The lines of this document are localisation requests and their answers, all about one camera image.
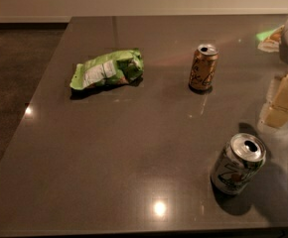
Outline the orange LaCroix can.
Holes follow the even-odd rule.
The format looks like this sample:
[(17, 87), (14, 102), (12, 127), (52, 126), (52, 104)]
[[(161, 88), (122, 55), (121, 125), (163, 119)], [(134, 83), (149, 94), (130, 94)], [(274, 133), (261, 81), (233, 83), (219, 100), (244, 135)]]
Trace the orange LaCroix can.
[(189, 86), (197, 91), (206, 91), (212, 87), (216, 71), (218, 50), (213, 44), (200, 44), (194, 53)]

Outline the silver green 7up can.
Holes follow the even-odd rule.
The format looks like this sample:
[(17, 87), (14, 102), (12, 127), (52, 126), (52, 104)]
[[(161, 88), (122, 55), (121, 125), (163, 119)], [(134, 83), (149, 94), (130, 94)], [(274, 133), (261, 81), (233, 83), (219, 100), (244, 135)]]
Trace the silver green 7up can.
[(263, 167), (266, 148), (255, 136), (238, 133), (223, 147), (211, 172), (211, 181), (221, 192), (240, 194)]

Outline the green chip bag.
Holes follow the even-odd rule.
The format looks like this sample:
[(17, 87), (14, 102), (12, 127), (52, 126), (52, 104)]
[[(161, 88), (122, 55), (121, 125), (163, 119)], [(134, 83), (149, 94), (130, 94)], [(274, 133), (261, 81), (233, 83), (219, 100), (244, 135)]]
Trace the green chip bag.
[(70, 84), (73, 90), (130, 84), (144, 72), (138, 49), (116, 51), (78, 63)]

